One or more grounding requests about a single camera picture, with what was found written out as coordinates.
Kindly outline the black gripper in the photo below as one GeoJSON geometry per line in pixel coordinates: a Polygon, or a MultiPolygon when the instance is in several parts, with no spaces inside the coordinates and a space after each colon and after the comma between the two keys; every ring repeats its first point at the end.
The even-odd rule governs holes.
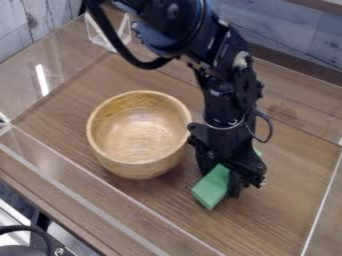
{"type": "Polygon", "coordinates": [[[227,196],[237,198],[249,185],[260,188],[267,167],[252,147],[252,138],[244,127],[216,130],[200,123],[189,123],[188,143],[194,148],[196,163],[202,176],[217,164],[229,170],[227,196]]]}

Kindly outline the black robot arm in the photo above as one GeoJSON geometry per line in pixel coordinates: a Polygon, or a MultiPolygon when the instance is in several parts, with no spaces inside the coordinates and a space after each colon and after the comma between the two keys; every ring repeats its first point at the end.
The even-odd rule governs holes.
{"type": "Polygon", "coordinates": [[[252,149],[257,100],[263,83],[253,71],[248,45],[235,28],[210,8],[209,0],[113,0],[133,15],[142,45],[156,58],[141,61],[124,49],[125,60],[141,69],[156,69],[180,59],[192,69],[204,99],[202,121],[188,125],[198,168],[228,170],[227,195],[260,187],[265,166],[252,149]]]}

